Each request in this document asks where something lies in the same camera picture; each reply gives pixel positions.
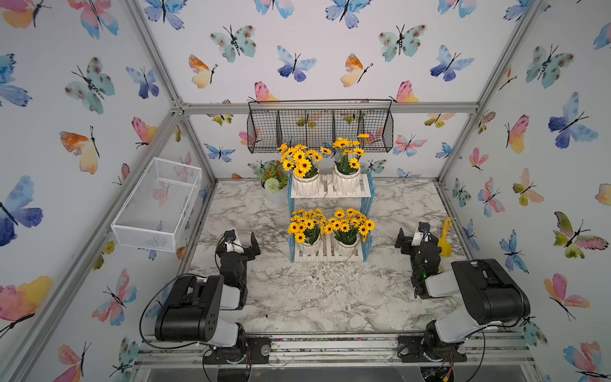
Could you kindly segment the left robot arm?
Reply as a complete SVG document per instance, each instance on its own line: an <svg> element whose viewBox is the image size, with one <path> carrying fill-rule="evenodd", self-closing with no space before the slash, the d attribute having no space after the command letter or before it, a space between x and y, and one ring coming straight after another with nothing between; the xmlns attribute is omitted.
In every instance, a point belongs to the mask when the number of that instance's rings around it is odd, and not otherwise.
<svg viewBox="0 0 611 382"><path fill-rule="evenodd" d="M223 311L243 310L248 297L248 263L261 255L256 234L243 246L234 230L225 232L215 248L216 275L182 273L169 281L161 292L160 311L155 316L154 338L175 342L175 346L154 345L156 350L179 350L202 344L208 349L203 364L226 366L267 364L271 353L269 337L249 336L243 325L221 318Z"/></svg>

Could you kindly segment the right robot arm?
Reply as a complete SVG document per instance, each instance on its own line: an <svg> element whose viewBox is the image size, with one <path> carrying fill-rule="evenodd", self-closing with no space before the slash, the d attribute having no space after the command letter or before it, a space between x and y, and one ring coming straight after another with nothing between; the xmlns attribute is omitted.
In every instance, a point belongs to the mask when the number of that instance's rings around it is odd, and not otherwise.
<svg viewBox="0 0 611 382"><path fill-rule="evenodd" d="M426 222L411 237L399 230L396 239L395 247L411 262L415 297L462 299L460 307L429 322L422 334L398 337L403 363L465 362L461 347L469 337L490 326L512 328L531 313L528 297L495 259L453 261L441 272L441 243Z"/></svg>

